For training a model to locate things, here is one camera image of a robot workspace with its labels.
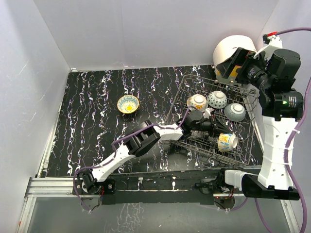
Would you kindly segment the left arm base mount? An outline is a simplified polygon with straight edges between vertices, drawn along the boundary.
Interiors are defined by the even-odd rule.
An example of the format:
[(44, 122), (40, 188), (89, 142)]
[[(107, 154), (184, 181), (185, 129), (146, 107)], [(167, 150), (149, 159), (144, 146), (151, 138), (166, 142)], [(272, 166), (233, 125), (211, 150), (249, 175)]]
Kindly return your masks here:
[(83, 195), (98, 195), (99, 204), (112, 204), (115, 199), (116, 181), (108, 179), (103, 182), (98, 182), (90, 174), (78, 175), (74, 180), (74, 187), (72, 194), (79, 196), (81, 199)]

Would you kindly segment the blue wave pattern bowl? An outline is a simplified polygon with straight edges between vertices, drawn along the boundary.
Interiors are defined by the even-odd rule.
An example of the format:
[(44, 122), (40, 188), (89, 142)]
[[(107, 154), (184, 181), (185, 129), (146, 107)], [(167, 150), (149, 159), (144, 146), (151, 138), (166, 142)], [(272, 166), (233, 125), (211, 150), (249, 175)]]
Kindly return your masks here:
[(227, 96), (222, 91), (213, 91), (207, 97), (207, 103), (214, 109), (222, 109), (227, 105)]

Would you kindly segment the red rim grey pattern bowl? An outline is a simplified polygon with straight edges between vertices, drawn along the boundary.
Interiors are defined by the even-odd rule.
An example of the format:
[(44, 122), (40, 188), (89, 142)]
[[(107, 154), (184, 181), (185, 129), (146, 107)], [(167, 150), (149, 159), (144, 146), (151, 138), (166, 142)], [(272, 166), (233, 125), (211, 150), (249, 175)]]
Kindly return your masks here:
[(231, 103), (225, 107), (224, 114), (230, 121), (241, 122), (246, 117), (246, 110), (239, 103)]

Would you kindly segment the orange blue floral bowl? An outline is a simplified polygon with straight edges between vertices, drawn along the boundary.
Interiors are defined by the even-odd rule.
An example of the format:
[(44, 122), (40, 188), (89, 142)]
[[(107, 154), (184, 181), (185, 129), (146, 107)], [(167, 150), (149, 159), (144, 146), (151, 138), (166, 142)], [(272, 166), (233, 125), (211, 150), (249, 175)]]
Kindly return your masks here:
[(238, 145), (238, 138), (234, 133), (221, 133), (218, 137), (218, 150), (228, 152), (234, 150)]

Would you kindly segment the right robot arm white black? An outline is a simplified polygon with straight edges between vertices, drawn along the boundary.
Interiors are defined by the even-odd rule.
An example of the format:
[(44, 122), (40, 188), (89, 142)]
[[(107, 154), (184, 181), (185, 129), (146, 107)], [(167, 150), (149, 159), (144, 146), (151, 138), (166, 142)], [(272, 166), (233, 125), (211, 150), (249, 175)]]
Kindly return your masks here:
[(235, 187), (249, 198), (299, 200), (287, 169), (294, 142), (290, 135), (303, 116), (303, 95), (292, 88), (301, 66), (300, 55), (287, 49), (274, 50), (268, 61), (264, 55), (261, 52), (255, 57), (255, 52), (237, 48), (216, 66), (223, 78), (237, 68), (236, 81), (257, 88), (265, 131), (259, 175), (227, 169), (216, 185), (224, 193)]

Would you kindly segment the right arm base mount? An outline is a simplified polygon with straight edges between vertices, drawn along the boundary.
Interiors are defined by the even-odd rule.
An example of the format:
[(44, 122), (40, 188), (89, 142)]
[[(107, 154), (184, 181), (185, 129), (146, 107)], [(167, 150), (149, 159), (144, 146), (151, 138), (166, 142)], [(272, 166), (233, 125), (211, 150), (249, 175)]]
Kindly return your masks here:
[(220, 210), (233, 211), (241, 208), (247, 201), (237, 200), (235, 194), (239, 191), (234, 186), (224, 183), (222, 180), (204, 178), (194, 184), (193, 189), (202, 194), (212, 195), (214, 204)]

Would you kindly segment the orange flower leaf bowl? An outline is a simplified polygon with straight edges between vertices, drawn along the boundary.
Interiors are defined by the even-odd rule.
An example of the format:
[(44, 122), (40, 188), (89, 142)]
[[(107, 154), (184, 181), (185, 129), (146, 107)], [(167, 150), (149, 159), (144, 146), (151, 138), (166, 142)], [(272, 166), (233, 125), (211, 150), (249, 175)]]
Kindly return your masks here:
[(187, 106), (204, 112), (207, 108), (207, 99), (200, 94), (192, 95), (187, 99)]

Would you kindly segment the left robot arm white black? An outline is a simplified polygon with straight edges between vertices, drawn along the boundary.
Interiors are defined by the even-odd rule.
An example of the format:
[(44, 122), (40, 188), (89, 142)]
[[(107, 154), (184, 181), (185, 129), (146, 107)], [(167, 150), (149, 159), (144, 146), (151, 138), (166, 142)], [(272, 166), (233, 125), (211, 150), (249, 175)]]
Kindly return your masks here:
[(132, 133), (112, 142), (113, 153), (99, 164), (82, 169), (77, 177), (88, 193), (99, 191), (100, 183), (125, 162), (145, 155), (159, 141), (181, 141), (192, 135), (192, 131), (207, 132), (218, 137), (233, 133), (229, 127), (214, 115), (205, 117), (199, 110), (187, 110), (183, 117), (171, 125), (159, 125), (144, 121)]

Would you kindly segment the yellow sun pattern bowl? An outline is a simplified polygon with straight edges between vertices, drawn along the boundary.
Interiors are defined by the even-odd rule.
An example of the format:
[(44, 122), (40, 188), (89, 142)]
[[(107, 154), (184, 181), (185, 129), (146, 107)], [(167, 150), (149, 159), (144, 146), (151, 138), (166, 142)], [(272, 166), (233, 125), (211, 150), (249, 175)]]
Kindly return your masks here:
[(122, 96), (117, 102), (117, 109), (123, 114), (132, 114), (139, 108), (139, 100), (132, 95)]

